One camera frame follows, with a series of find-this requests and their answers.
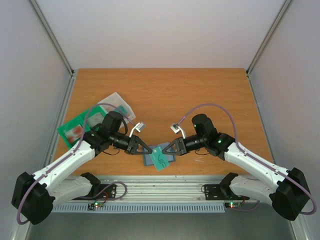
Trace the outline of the teal card holder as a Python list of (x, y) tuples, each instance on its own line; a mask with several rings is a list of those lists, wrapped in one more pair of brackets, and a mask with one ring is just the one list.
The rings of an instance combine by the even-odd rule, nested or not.
[[(153, 150), (157, 147), (161, 147), (161, 149), (164, 149), (167, 145), (169, 145), (169, 142), (164, 142), (164, 143), (160, 143), (160, 144), (156, 144), (156, 145), (149, 145), (149, 148), (151, 150)], [(166, 159), (168, 160), (169, 163), (176, 161), (176, 157), (174, 155), (166, 154), (165, 156), (166, 156)], [(142, 159), (143, 159), (143, 164), (145, 167), (154, 165), (150, 154), (143, 155)]]

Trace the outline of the teal VIP card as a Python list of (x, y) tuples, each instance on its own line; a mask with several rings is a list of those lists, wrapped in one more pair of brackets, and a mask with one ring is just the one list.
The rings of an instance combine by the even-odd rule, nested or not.
[(160, 146), (152, 150), (150, 158), (157, 171), (161, 171), (170, 165), (168, 159), (166, 158), (166, 155), (163, 154), (162, 148)]

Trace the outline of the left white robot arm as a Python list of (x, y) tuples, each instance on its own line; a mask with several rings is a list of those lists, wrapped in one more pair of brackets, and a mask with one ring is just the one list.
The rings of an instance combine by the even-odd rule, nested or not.
[(89, 172), (75, 180), (64, 181), (110, 146), (128, 155), (150, 155), (153, 151), (138, 136), (119, 131), (125, 123), (121, 113), (110, 111), (101, 123), (83, 132), (77, 144), (56, 161), (33, 174), (20, 174), (11, 200), (17, 209), (17, 223), (36, 225), (46, 219), (54, 207), (77, 198), (90, 200), (101, 195), (101, 181)]

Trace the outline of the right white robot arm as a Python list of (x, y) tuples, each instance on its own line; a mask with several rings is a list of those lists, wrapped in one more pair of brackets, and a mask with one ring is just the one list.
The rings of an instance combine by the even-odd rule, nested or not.
[(204, 148), (210, 155), (234, 164), (255, 180), (229, 173), (220, 182), (220, 191), (225, 198), (245, 196), (272, 206), (283, 218), (294, 221), (306, 204), (313, 199), (304, 173), (293, 168), (271, 163), (245, 148), (234, 137), (218, 132), (206, 114), (197, 114), (191, 120), (195, 134), (183, 135), (167, 145), (162, 153), (183, 156)]

